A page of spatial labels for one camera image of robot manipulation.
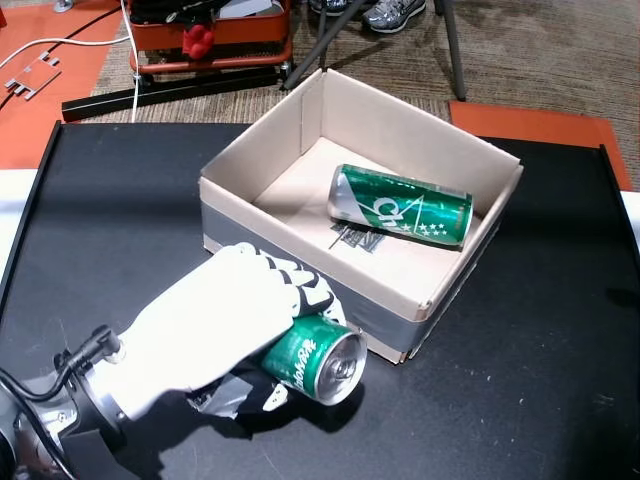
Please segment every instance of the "beer can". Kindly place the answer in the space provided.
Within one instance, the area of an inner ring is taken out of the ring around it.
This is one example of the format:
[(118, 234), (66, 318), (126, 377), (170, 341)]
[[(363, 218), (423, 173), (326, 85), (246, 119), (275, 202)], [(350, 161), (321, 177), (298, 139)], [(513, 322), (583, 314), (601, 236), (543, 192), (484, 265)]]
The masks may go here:
[(336, 219), (461, 246), (471, 225), (473, 198), (431, 183), (340, 165), (331, 183), (328, 210)]
[(367, 359), (362, 335), (320, 315), (296, 318), (261, 360), (264, 370), (323, 405), (355, 388)]

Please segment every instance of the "open cardboard box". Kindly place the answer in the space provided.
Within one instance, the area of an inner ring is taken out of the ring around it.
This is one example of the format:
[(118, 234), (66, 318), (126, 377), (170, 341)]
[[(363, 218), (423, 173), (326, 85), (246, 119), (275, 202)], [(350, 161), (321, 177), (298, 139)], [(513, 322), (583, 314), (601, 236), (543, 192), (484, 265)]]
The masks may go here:
[[(336, 225), (327, 198), (348, 163), (469, 192), (459, 250)], [(247, 241), (325, 276), (369, 348), (413, 356), (490, 239), (519, 160), (400, 100), (316, 72), (203, 170), (205, 247)]]

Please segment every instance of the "sneaker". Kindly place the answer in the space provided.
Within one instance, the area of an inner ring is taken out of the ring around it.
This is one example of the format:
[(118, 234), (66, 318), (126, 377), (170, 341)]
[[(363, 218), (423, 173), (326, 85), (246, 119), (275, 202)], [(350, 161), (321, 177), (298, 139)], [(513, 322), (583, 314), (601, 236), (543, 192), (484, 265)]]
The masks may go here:
[[(375, 0), (367, 0), (363, 4), (363, 8), (369, 8)], [(327, 16), (338, 17), (344, 12), (353, 0), (327, 0)], [(317, 14), (322, 12), (322, 0), (309, 0), (309, 7)]]
[(362, 20), (374, 32), (396, 33), (426, 6), (426, 0), (379, 0), (364, 13)]

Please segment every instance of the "gray carpet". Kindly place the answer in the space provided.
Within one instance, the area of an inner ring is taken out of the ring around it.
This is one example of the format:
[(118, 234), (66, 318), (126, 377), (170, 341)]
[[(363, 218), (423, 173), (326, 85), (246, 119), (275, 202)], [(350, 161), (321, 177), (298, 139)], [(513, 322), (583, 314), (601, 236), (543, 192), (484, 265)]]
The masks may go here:
[[(457, 1), (468, 101), (609, 119), (640, 189), (638, 10), (637, 0)], [(315, 40), (316, 19), (298, 5), (292, 25), (300, 60)], [(111, 49), (95, 93), (131, 86), (128, 48)], [(396, 35), (378, 37), (352, 22), (329, 48), (327, 65), (448, 119), (448, 43), (431, 0)], [(222, 94), (143, 107), (139, 120), (251, 122), (281, 98), (277, 87)], [(92, 121), (127, 118), (119, 112)]]

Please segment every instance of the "black tabletop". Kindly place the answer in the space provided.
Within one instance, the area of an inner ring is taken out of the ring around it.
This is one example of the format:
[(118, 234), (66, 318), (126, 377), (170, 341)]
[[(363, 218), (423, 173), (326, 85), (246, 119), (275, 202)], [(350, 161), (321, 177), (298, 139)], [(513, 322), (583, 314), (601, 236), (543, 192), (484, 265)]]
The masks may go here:
[[(200, 168), (239, 125), (65, 125), (17, 259), (0, 364), (51, 368), (208, 257)], [(502, 226), (415, 359), (370, 355), (324, 408), (199, 417), (163, 397), (119, 461), (167, 479), (617, 479), (637, 447), (638, 275), (598, 150), (492, 140), (525, 165)]]

